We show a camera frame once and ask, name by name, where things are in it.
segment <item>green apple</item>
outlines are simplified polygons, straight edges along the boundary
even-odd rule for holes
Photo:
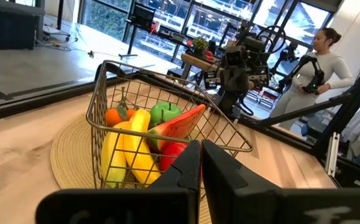
[[[156,126],[181,114],[182,110],[177,105],[169,102],[159,102],[150,109],[150,123]]]

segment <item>yellow banana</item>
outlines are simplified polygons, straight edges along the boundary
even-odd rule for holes
[[[144,109],[138,109],[130,119],[130,130],[146,133],[148,131],[148,125],[150,121],[150,114]],[[134,135],[125,135],[124,136],[124,147],[128,151],[150,153],[145,139],[141,141],[141,137]],[[131,166],[132,164],[132,173],[136,179],[142,184],[151,184],[156,179],[160,177],[159,170],[154,164],[154,160],[151,155],[147,154],[136,154],[132,152],[125,152],[127,164]]]
[[[129,126],[130,126],[130,122],[123,121],[115,125],[114,128],[129,129]],[[113,167],[110,168],[106,181],[122,182],[126,176],[126,158],[124,157],[124,152],[114,150],[115,145],[116,145],[116,149],[122,149],[122,150],[124,149],[123,139],[124,139],[123,134],[109,132],[103,141],[103,148],[101,150],[101,174],[104,179],[109,169],[108,164],[111,161],[112,153],[113,153],[113,158],[112,158],[111,166],[115,166],[115,168]],[[106,186],[108,186],[109,188],[115,188],[116,186],[120,187],[120,183],[107,182]]]

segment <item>desk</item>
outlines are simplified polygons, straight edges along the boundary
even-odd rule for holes
[[[217,70],[217,62],[218,59],[215,58],[212,62],[208,62],[206,60],[200,59],[194,55],[190,54],[181,54],[181,60],[184,62],[185,67],[184,71],[182,72],[181,79],[186,80],[189,76],[191,67],[194,66],[196,68],[202,69],[204,72],[212,72]],[[224,69],[219,67],[218,74],[220,74]],[[254,83],[249,81],[249,88],[254,88]]]

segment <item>orange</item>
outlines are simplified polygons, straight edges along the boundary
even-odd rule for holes
[[[136,112],[136,109],[128,109],[127,110],[127,119],[130,120],[131,116]]]
[[[109,109],[105,113],[105,121],[109,127],[113,127],[123,121],[116,109]]]

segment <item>wooden table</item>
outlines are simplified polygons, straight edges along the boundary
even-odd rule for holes
[[[0,119],[0,223],[33,223],[36,206],[58,190],[50,167],[55,135],[85,114],[91,94]],[[311,155],[240,124],[253,143],[251,153],[237,156],[245,166],[284,188],[333,188]]]

